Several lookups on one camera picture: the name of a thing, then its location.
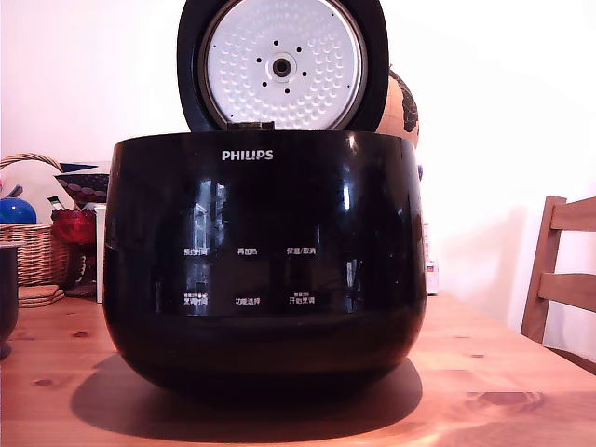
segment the coaster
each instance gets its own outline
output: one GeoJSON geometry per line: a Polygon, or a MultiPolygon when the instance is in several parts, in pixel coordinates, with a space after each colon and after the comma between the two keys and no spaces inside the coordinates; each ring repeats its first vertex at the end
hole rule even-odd
{"type": "Polygon", "coordinates": [[[54,298],[58,297],[59,295],[64,295],[64,291],[56,291],[52,296],[41,296],[39,298],[19,298],[20,304],[35,304],[35,303],[45,303],[47,301],[52,301],[54,298]]]}
{"type": "Polygon", "coordinates": [[[51,297],[58,291],[58,286],[19,287],[19,299],[51,297]]]}
{"type": "Polygon", "coordinates": [[[46,301],[42,301],[40,303],[27,303],[27,302],[23,302],[22,300],[19,300],[19,308],[31,309],[34,307],[44,307],[46,305],[51,305],[53,303],[56,303],[57,301],[61,300],[62,298],[64,298],[64,292],[54,295],[54,296],[50,297],[49,299],[46,299],[46,301]]]}

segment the blue ball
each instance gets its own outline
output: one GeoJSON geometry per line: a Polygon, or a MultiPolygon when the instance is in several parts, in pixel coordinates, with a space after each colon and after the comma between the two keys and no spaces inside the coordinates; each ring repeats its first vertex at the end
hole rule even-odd
{"type": "Polygon", "coordinates": [[[36,224],[34,207],[21,198],[0,198],[0,224],[36,224]]]}

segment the rice cooker lid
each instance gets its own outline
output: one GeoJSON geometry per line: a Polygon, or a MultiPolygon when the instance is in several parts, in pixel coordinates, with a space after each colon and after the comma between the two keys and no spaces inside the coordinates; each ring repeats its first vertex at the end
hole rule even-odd
{"type": "Polygon", "coordinates": [[[377,0],[187,0],[178,79],[192,131],[376,131],[388,90],[377,0]]]}

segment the dark mug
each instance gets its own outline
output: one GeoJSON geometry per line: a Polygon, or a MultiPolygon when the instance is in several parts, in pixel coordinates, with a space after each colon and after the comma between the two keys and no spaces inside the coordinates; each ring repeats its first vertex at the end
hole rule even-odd
{"type": "Polygon", "coordinates": [[[22,244],[0,244],[0,345],[17,325],[19,314],[19,282],[17,249],[22,244]]]}

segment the glossy black surface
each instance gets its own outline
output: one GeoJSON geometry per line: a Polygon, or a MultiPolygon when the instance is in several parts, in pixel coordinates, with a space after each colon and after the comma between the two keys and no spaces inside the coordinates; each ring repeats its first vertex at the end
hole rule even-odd
{"type": "Polygon", "coordinates": [[[108,328],[162,386],[358,387],[400,364],[422,325],[418,168],[399,138],[122,142],[106,224],[108,328]]]}
{"type": "Polygon", "coordinates": [[[14,331],[18,314],[17,247],[0,246],[0,345],[14,331]]]}

